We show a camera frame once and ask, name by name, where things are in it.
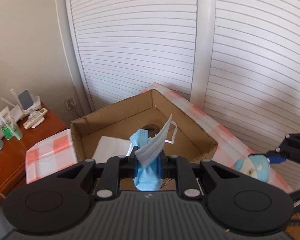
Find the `blue plush toy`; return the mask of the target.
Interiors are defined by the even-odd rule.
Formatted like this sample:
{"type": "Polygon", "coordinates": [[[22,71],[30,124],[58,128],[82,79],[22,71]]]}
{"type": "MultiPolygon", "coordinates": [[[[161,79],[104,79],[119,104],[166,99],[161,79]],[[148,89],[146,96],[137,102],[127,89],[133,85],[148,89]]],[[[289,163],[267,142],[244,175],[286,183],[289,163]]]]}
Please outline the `blue plush toy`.
{"type": "Polygon", "coordinates": [[[250,154],[246,159],[238,159],[234,169],[267,183],[270,175],[270,160],[261,154],[250,154]]]}

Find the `white towel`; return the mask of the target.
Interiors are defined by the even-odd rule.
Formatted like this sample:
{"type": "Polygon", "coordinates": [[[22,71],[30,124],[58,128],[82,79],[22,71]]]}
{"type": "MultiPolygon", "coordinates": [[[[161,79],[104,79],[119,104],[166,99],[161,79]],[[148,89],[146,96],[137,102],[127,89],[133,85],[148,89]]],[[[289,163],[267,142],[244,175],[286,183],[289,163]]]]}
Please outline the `white towel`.
{"type": "Polygon", "coordinates": [[[129,140],[102,136],[92,158],[96,163],[106,163],[111,157],[129,156],[132,148],[129,140]]]}

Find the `blue face mask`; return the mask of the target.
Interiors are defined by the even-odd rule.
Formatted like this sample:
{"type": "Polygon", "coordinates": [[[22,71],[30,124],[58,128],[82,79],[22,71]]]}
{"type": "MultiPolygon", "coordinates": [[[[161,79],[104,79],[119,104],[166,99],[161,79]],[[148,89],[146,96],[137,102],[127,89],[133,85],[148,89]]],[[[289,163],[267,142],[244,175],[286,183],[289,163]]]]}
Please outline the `blue face mask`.
{"type": "Polygon", "coordinates": [[[159,176],[159,155],[166,143],[173,144],[178,131],[177,124],[169,118],[160,132],[153,138],[148,131],[138,129],[130,136],[132,146],[137,146],[135,156],[138,160],[138,171],[134,185],[140,191],[158,191],[162,186],[159,176]]]}

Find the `brown knitted scrunchie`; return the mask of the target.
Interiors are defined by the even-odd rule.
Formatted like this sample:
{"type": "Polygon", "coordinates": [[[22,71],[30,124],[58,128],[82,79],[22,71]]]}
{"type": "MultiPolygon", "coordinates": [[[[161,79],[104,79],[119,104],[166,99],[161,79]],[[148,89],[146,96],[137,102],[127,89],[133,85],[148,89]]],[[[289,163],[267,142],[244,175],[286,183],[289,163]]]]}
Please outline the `brown knitted scrunchie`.
{"type": "Polygon", "coordinates": [[[160,132],[160,128],[155,124],[145,125],[145,126],[143,126],[142,129],[148,131],[148,137],[149,138],[155,137],[160,132]]]}

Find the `cardboard box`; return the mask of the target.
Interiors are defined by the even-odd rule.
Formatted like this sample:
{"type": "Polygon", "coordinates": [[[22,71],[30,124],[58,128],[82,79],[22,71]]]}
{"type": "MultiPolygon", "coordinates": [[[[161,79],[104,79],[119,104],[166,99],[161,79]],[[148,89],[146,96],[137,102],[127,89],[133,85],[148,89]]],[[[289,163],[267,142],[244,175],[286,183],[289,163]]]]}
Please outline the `cardboard box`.
{"type": "Polygon", "coordinates": [[[217,142],[194,118],[157,90],[119,101],[71,123],[79,161],[91,159],[97,194],[158,191],[176,184],[181,194],[200,194],[196,172],[217,142]]]}

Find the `white remote control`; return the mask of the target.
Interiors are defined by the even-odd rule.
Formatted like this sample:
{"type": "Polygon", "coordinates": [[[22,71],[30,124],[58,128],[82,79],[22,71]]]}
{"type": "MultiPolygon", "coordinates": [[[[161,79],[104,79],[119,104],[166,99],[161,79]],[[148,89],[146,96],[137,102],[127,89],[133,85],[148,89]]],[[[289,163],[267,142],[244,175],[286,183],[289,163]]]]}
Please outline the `white remote control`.
{"type": "Polygon", "coordinates": [[[47,114],[47,109],[42,108],[30,114],[28,120],[23,124],[25,129],[36,128],[45,120],[45,115],[47,114]]]}

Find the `green tube bottle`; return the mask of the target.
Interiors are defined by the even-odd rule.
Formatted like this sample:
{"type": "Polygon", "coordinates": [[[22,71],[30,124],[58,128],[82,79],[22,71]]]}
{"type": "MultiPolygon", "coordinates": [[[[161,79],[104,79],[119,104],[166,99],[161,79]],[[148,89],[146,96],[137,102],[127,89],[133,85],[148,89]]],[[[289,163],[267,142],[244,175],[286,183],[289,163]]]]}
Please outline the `green tube bottle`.
{"type": "Polygon", "coordinates": [[[15,136],[17,140],[21,140],[23,138],[23,134],[18,126],[18,124],[15,122],[15,120],[12,118],[11,119],[11,128],[12,128],[12,133],[15,136]]]}

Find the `wooden nightstand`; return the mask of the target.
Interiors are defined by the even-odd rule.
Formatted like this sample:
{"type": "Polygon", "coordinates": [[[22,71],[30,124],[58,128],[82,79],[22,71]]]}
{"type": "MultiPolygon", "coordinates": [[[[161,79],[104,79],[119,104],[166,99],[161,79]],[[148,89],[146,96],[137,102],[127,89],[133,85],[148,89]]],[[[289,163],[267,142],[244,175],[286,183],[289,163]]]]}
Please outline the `wooden nightstand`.
{"type": "Polygon", "coordinates": [[[25,121],[23,119],[18,122],[23,133],[21,140],[15,138],[3,140],[4,146],[0,151],[0,200],[11,191],[26,185],[27,150],[36,143],[67,129],[67,125],[52,111],[48,111],[45,121],[34,129],[25,129],[23,127],[25,121]]]}

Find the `white louvered closet door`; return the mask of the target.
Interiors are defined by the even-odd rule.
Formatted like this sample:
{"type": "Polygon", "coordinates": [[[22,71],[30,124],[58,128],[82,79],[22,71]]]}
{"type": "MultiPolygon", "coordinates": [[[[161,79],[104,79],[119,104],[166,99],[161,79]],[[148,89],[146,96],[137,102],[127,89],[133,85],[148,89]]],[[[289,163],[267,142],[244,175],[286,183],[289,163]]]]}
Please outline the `white louvered closet door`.
{"type": "Polygon", "coordinates": [[[300,0],[55,0],[76,107],[161,84],[254,152],[300,133],[300,0]]]}

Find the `green small box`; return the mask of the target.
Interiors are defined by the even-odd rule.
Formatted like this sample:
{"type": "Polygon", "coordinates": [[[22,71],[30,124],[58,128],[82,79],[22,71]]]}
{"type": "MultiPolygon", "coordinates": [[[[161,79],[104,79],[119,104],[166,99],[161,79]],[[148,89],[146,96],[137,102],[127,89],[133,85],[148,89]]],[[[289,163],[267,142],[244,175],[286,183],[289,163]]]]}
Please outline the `green small box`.
{"type": "Polygon", "coordinates": [[[1,129],[4,137],[6,138],[6,140],[10,140],[13,137],[13,135],[11,134],[11,132],[6,124],[0,125],[0,129],[1,129]]]}

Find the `white cosmetic tube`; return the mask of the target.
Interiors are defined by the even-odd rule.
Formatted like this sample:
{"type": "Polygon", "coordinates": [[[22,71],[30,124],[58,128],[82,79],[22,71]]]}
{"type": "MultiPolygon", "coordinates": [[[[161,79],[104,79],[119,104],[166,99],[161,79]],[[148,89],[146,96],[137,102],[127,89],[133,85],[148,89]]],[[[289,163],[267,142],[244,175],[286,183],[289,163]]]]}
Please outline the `white cosmetic tube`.
{"type": "Polygon", "coordinates": [[[10,117],[10,110],[8,107],[5,107],[2,111],[0,111],[0,125],[6,126],[10,117]]]}

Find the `wall power socket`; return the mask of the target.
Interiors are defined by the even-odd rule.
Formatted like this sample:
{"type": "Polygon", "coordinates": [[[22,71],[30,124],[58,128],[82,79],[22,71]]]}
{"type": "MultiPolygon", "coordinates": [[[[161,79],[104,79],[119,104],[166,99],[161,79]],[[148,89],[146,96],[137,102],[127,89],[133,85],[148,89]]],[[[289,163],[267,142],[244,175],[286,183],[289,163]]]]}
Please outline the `wall power socket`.
{"type": "Polygon", "coordinates": [[[75,98],[73,95],[67,97],[65,100],[64,100],[64,104],[65,104],[65,107],[68,111],[74,109],[77,105],[76,101],[75,101],[75,98]]]}

